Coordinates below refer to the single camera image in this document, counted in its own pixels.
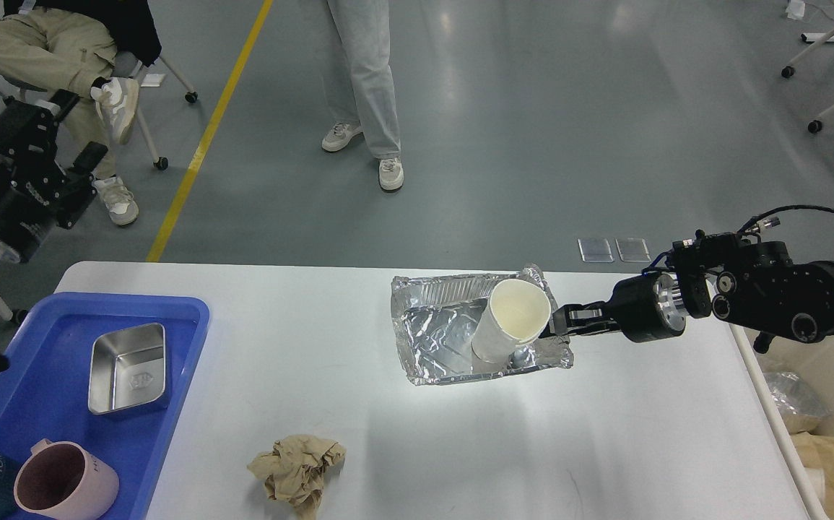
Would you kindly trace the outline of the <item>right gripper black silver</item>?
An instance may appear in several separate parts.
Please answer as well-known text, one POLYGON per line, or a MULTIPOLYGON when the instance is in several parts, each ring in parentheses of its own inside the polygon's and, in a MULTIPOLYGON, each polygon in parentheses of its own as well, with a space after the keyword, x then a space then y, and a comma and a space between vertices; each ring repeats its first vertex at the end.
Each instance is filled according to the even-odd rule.
POLYGON ((552 313, 540 339, 621 332, 631 342, 677 338, 687 319, 708 317, 713 310, 704 277, 660 271, 615 284, 606 302, 565 304, 552 313))

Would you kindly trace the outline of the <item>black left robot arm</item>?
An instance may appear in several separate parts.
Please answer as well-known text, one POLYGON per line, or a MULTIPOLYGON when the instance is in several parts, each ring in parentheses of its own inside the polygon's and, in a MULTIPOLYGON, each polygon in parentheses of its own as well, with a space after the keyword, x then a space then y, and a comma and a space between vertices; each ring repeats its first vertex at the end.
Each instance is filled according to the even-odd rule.
POLYGON ((79 102, 73 92, 7 103, 0 114, 0 266, 24 264, 54 228, 72 228, 97 192, 93 172, 107 147, 90 142, 70 167, 56 161, 61 122, 79 102))

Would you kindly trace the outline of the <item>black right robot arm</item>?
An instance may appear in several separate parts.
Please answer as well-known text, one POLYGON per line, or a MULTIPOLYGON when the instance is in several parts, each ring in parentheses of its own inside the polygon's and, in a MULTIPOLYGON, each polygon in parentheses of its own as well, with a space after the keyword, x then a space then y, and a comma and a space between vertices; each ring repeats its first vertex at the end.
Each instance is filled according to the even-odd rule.
POLYGON ((560 307, 541 338, 620 332, 644 343, 677 338, 685 319, 708 316, 756 330, 759 353, 775 338, 813 345, 834 336, 834 261, 797 264, 783 241, 761 238, 784 211, 757 214, 733 233, 698 230, 675 241, 616 283, 609 300, 560 307))

